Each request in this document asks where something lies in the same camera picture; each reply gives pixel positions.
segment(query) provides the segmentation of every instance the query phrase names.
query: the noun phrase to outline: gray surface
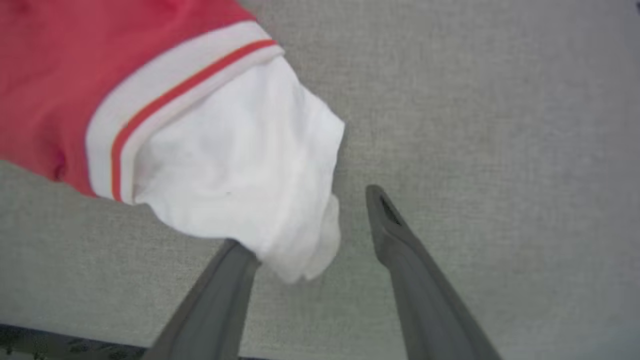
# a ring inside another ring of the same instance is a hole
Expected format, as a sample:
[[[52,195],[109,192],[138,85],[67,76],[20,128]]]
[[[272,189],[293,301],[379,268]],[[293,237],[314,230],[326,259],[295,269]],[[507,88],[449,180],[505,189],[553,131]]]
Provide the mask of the gray surface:
[[[338,258],[297,286],[259,272],[243,354],[404,357],[365,212],[379,183],[506,359],[637,359],[634,2],[245,4],[348,128]],[[0,322],[149,345],[215,251],[147,208],[0,179]]]

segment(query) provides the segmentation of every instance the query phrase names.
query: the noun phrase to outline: clothing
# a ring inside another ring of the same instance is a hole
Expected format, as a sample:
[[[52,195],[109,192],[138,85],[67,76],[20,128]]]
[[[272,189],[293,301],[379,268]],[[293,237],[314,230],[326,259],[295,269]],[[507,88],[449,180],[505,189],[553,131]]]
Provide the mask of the clothing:
[[[286,281],[326,267],[343,124],[234,1],[12,0],[0,31],[2,159],[236,237]]]

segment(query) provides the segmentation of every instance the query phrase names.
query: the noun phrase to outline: red stripe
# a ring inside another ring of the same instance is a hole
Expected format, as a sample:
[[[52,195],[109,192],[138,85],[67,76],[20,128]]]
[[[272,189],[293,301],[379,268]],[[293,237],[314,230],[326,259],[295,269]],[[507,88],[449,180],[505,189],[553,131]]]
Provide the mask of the red stripe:
[[[120,180],[122,176],[122,171],[120,169],[120,158],[122,156],[122,149],[124,148],[124,145],[127,143],[127,140],[129,139],[131,134],[133,134],[138,126],[140,126],[140,124],[147,120],[156,111],[160,110],[163,106],[167,105],[177,97],[184,95],[187,91],[191,90],[201,82],[215,75],[217,72],[223,70],[225,67],[231,65],[232,63],[240,60],[241,58],[249,55],[256,50],[275,44],[276,42],[274,40],[269,39],[252,42],[246,46],[243,46],[235,50],[233,53],[226,55],[224,58],[197,72],[195,75],[191,76],[181,84],[164,93],[156,100],[150,102],[148,105],[142,108],[142,110],[135,114],[135,116],[131,118],[127,125],[122,130],[120,130],[118,136],[116,136],[113,142],[113,146],[111,147],[111,192],[113,193],[113,198],[117,201],[122,201],[122,196],[120,194]]]

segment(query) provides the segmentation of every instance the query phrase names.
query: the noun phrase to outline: white cloth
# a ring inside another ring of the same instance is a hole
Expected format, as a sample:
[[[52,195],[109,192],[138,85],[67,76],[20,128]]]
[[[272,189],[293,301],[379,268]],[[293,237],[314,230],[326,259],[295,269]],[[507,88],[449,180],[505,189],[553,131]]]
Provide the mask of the white cloth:
[[[331,194],[344,123],[283,57],[258,65],[155,133],[135,203],[184,233],[234,238],[284,281],[318,276],[340,242]]]

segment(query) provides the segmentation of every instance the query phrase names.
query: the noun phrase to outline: red garment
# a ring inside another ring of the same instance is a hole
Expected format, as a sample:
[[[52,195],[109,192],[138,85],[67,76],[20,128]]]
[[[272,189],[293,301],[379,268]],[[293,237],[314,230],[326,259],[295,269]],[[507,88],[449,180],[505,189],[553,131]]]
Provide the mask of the red garment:
[[[233,0],[0,1],[1,158],[95,196],[85,134],[102,100],[159,54],[244,20]]]

